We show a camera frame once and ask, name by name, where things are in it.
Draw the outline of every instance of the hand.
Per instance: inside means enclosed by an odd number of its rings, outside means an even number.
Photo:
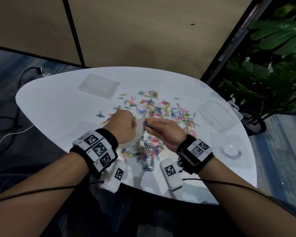
[[[144,129],[163,141],[166,147],[176,152],[179,145],[186,139],[185,131],[175,121],[161,118],[146,118],[145,121],[153,129],[144,125]]]
[[[115,136],[118,144],[125,144],[135,137],[136,121],[130,111],[117,109],[103,128]]]

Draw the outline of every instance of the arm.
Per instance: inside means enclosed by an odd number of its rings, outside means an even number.
[[[104,126],[119,144],[135,136],[135,120],[129,111],[117,110]],[[25,191],[77,185],[88,173],[88,165],[70,152],[23,182],[0,194],[0,198]],[[74,189],[40,192],[0,202],[0,236],[40,236]]]
[[[145,126],[145,130],[160,138],[173,152],[186,139],[186,133],[174,121],[148,118],[146,122],[153,129]],[[198,175],[201,179],[235,183],[258,190],[215,157]],[[204,184],[245,235],[296,236],[296,217],[269,199],[236,186],[206,181]]]

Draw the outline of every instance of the white table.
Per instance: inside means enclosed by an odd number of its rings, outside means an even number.
[[[80,83],[90,73],[121,82],[121,86],[112,101],[90,95],[78,89]],[[72,147],[72,141],[86,131],[98,128],[98,124],[105,121],[109,117],[109,113],[115,112],[113,107],[122,105],[123,108],[124,100],[130,99],[131,95],[136,96],[137,101],[144,99],[145,97],[137,95],[140,90],[145,92],[156,91],[159,97],[159,100],[156,100],[157,103],[163,99],[171,102],[171,106],[179,103],[181,108],[189,110],[192,114],[197,113],[197,108],[210,100],[223,100],[205,83],[185,75],[140,67],[100,67],[70,71],[31,81],[18,91],[16,102],[28,119],[44,135],[68,152]],[[100,111],[105,118],[96,116]],[[140,118],[135,107],[132,107],[130,111]],[[196,128],[196,133],[206,143],[212,145],[210,134],[217,131],[206,125],[199,114],[195,116],[194,121],[200,125]],[[231,169],[253,186],[256,186],[256,164],[244,127],[239,122],[227,133],[240,135],[249,150],[247,157],[249,168],[231,167]],[[119,159],[123,159],[120,151],[118,151],[118,154]],[[160,161],[166,158],[177,160],[176,154],[167,149],[162,151],[159,157]],[[197,175],[189,175],[186,172],[182,172],[181,175],[182,178],[198,178]],[[156,163],[154,171],[143,171],[136,158],[127,158],[127,170],[122,183],[172,199],[195,203],[204,201],[217,203],[201,181],[185,181],[181,189],[169,192],[158,163]]]

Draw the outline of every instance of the plant pot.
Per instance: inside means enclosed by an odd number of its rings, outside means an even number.
[[[260,117],[257,117],[256,113],[252,111],[242,111],[241,114],[243,115],[241,123],[243,124],[248,136],[258,135],[266,131],[265,122]]]

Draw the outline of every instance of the beige wall panel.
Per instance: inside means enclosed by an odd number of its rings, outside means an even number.
[[[62,0],[0,0],[0,46],[81,64]]]
[[[69,0],[69,4],[87,66],[150,67],[199,79],[251,1]]]

